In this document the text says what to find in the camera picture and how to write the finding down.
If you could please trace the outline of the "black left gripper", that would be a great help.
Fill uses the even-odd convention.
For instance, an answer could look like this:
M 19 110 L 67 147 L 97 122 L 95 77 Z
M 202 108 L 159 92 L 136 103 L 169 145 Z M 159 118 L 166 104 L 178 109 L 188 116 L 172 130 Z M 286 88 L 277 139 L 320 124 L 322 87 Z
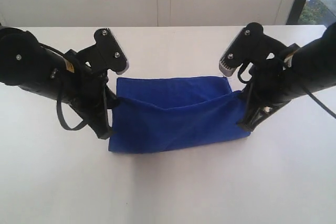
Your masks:
M 106 140 L 113 135 L 108 110 L 118 106 L 118 98 L 107 86 L 108 81 L 107 72 L 84 79 L 74 95 L 69 95 L 70 89 L 61 82 L 57 94 L 57 117 L 65 130 L 80 130 L 88 125 L 98 139 Z M 69 98 L 67 104 L 82 118 L 82 121 L 73 128 L 67 124 L 62 112 L 61 104 L 65 97 Z

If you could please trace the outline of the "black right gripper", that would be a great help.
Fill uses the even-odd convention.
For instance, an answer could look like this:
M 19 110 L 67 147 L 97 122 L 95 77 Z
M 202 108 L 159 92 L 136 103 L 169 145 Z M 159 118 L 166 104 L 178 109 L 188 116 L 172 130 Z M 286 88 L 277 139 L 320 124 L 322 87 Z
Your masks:
M 288 69 L 281 58 L 266 59 L 263 67 L 252 66 L 249 69 L 251 79 L 244 87 L 240 98 L 246 102 L 246 111 L 237 125 L 245 131 L 252 132 L 273 113 L 287 105 L 277 93 L 280 89 L 279 75 Z

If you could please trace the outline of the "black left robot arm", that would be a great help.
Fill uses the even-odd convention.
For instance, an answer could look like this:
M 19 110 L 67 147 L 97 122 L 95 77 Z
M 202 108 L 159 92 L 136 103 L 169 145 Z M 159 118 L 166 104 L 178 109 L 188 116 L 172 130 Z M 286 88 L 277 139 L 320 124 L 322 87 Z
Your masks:
M 110 29 L 98 29 L 94 40 L 63 54 L 29 31 L 1 27 L 1 83 L 55 100 L 65 130 L 89 126 L 99 139 L 108 139 L 113 134 L 108 111 L 119 101 L 107 86 L 107 74 L 122 72 L 127 61 Z

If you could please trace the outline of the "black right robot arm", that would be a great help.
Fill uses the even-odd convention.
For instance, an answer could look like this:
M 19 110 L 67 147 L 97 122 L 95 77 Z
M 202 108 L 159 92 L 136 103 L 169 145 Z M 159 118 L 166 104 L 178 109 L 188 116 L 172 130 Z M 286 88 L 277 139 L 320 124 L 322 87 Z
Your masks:
M 253 64 L 251 79 L 242 91 L 246 101 L 244 117 L 238 125 L 252 132 L 261 122 L 292 100 L 308 95 L 329 115 L 335 112 L 323 104 L 314 93 L 335 86 L 335 24 L 323 35 L 303 47 L 291 45 Z

